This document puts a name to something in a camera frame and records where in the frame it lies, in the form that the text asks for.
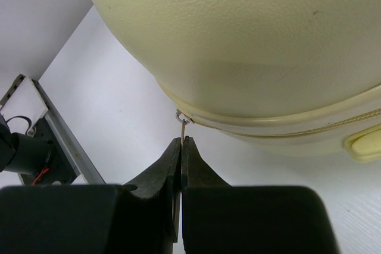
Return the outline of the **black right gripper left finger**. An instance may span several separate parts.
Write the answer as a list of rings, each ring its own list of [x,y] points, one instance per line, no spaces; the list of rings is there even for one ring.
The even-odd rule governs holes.
[[[1,190],[2,253],[171,253],[179,232],[181,142],[125,185]]]

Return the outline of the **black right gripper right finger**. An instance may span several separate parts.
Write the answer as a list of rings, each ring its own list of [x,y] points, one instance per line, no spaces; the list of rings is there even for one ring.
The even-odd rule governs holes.
[[[182,147],[186,253],[339,253],[320,196],[305,186],[231,186],[186,137]]]

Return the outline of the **yellow suitcase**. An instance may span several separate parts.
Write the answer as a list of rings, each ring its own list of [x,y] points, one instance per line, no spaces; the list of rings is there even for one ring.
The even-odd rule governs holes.
[[[380,0],[92,0],[193,123],[289,156],[380,158]]]

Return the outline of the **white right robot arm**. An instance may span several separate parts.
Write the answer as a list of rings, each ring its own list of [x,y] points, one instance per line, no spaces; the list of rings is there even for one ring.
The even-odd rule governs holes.
[[[1,170],[32,176],[1,190],[2,253],[338,253],[326,208],[303,186],[226,183],[193,138],[175,138],[125,185],[74,185],[45,120],[1,121]]]

